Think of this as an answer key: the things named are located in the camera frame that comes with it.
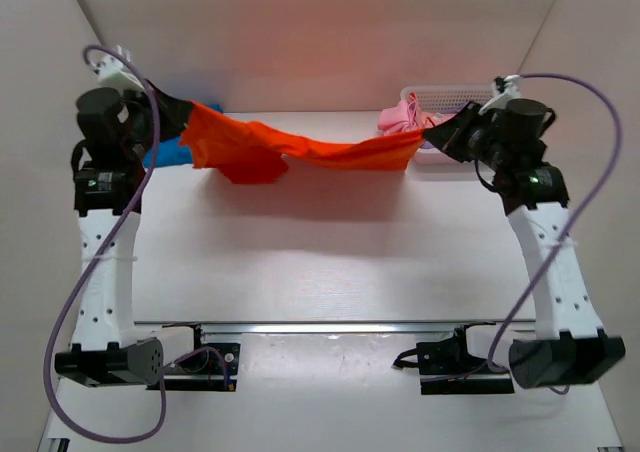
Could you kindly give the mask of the orange t-shirt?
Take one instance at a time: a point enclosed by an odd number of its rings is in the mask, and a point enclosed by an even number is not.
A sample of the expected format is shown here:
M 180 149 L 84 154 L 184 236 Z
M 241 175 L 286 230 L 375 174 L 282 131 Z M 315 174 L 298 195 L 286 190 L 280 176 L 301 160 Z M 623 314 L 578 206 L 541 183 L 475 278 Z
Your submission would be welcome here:
M 359 143 L 329 143 L 242 122 L 195 102 L 181 133 L 197 169 L 216 169 L 230 182 L 275 182 L 288 170 L 286 156 L 334 170 L 404 170 L 424 142 L 422 132 L 378 136 Z

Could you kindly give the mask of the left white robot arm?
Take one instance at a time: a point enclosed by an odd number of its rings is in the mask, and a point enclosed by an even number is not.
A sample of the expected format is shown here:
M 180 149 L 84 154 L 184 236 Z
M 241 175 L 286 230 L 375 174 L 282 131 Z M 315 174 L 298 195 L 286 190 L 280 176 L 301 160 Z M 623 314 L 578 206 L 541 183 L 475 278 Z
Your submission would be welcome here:
M 81 232 L 79 310 L 56 372 L 87 387 L 152 386 L 177 360 L 188 370 L 208 361 L 209 345 L 189 327 L 146 332 L 133 319 L 132 269 L 152 145 L 151 104 L 140 92 L 99 87 L 76 101 L 83 134 L 71 156 L 74 210 Z

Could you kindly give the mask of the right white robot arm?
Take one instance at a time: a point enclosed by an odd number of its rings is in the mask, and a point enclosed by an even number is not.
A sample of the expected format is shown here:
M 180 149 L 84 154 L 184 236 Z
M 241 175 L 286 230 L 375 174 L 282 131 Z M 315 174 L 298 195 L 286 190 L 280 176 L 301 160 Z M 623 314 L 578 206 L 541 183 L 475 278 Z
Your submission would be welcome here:
M 555 120 L 545 104 L 512 98 L 500 108 L 470 102 L 421 132 L 447 157 L 493 171 L 484 186 L 500 197 L 518 239 L 529 276 L 520 299 L 532 299 L 535 310 L 533 338 L 511 332 L 509 314 L 500 324 L 467 327 L 449 346 L 449 363 L 467 373 L 485 360 L 522 389 L 592 384 L 626 355 L 591 303 L 570 237 L 578 212 L 562 173 L 544 159 L 542 137 Z

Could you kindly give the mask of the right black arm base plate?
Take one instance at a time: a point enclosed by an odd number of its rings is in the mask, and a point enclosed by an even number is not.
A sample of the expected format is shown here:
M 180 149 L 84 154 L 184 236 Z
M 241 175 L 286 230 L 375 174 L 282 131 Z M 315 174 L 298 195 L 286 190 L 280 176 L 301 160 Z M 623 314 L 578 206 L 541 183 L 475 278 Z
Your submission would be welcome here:
M 413 349 L 401 352 L 392 367 L 417 370 L 423 396 L 515 393 L 508 375 L 490 371 L 484 359 L 471 356 L 466 346 L 453 337 L 418 342 Z

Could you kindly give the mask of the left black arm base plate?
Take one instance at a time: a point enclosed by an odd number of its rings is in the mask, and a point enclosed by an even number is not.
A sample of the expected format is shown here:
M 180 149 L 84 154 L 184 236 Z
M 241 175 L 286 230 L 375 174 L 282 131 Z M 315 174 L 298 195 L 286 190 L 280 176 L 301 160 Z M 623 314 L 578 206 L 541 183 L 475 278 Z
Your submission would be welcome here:
M 241 358 L 241 336 L 202 332 L 196 347 L 217 350 L 201 351 L 195 357 L 179 362 L 166 371 L 167 391 L 181 392 L 235 392 L 238 387 Z

